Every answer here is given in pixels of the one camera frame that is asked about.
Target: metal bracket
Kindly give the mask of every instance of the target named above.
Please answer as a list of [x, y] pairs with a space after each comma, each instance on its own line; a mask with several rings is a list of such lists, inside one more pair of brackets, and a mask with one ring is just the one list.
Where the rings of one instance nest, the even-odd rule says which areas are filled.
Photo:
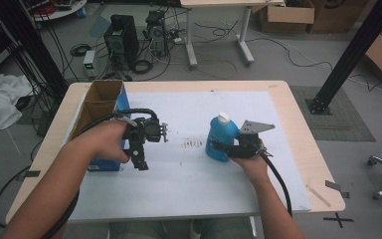
[[328, 104], [320, 101], [318, 98], [305, 99], [306, 106], [312, 115], [330, 116], [331, 110]]
[[245, 120], [244, 124], [241, 126], [240, 133], [253, 134], [253, 133], [259, 133], [259, 132], [266, 131], [273, 128], [275, 128], [274, 124]]

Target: wooden table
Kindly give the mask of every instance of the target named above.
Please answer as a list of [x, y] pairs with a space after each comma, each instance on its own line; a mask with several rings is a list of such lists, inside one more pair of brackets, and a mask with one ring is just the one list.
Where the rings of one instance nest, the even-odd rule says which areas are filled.
[[191, 40], [191, 32], [192, 32], [192, 8], [201, 8], [201, 7], [233, 7], [233, 6], [245, 6], [246, 9], [244, 11], [244, 17], [242, 21], [241, 34], [237, 35], [238, 46], [244, 53], [244, 56], [247, 60], [247, 65], [249, 66], [255, 60], [253, 55], [251, 54], [248, 46], [245, 42], [245, 37], [247, 35], [248, 23], [250, 21], [250, 15], [252, 11], [252, 7], [258, 7], [260, 9], [261, 6], [269, 6], [269, 5], [280, 5], [284, 1], [283, 0], [181, 0], [181, 5], [184, 8], [187, 8], [187, 37], [185, 40], [185, 46], [188, 53], [188, 59], [190, 63], [190, 67], [197, 67], [197, 59], [194, 53], [194, 47], [192, 45]]
[[[30, 170], [41, 170], [39, 177], [24, 180], [7, 215], [9, 221], [28, 194], [49, 168], [66, 137], [67, 129], [76, 115], [82, 96], [91, 84], [70, 86], [49, 131], [44, 138]], [[345, 203], [340, 192], [325, 186], [333, 177], [317, 144], [293, 98], [286, 82], [282, 81], [217, 81], [217, 82], [137, 82], [125, 83], [129, 93], [187, 93], [217, 91], [269, 92], [287, 143], [311, 203], [310, 212], [341, 211]]]

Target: black hose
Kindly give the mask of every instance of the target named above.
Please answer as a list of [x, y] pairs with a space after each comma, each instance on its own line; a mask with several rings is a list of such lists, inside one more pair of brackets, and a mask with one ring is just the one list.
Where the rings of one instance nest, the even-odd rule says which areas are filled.
[[265, 160], [265, 162], [268, 164], [269, 168], [272, 170], [273, 174], [275, 175], [275, 177], [278, 179], [279, 183], [281, 184], [281, 187], [284, 190], [284, 194], [285, 194], [287, 212], [289, 213], [290, 217], [292, 217], [292, 205], [290, 203], [289, 192], [287, 191], [287, 186], [285, 185], [284, 180], [282, 179], [279, 172], [276, 170], [275, 166], [272, 164], [272, 162], [263, 152], [260, 153], [260, 156]]

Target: wheel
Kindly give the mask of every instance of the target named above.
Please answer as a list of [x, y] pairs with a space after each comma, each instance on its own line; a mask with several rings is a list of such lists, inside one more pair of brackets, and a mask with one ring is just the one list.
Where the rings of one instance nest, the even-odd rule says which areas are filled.
[[376, 160], [371, 159], [371, 158], [368, 159], [368, 165], [370, 165], [370, 166], [374, 166], [375, 164], [377, 164], [377, 161], [376, 161]]
[[374, 193], [373, 198], [376, 200], [380, 200], [382, 198], [382, 195], [380, 195], [380, 193], [376, 192], [376, 193]]

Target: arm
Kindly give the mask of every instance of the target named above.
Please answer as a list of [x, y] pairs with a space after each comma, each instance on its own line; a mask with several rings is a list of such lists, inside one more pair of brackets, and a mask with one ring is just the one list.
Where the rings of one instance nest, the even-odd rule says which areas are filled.
[[287, 213], [268, 176], [268, 165], [261, 156], [233, 158], [240, 164], [256, 189], [265, 238], [305, 238]]
[[119, 143], [126, 124], [105, 121], [67, 142], [1, 238], [41, 238], [64, 214], [94, 157], [128, 162]]

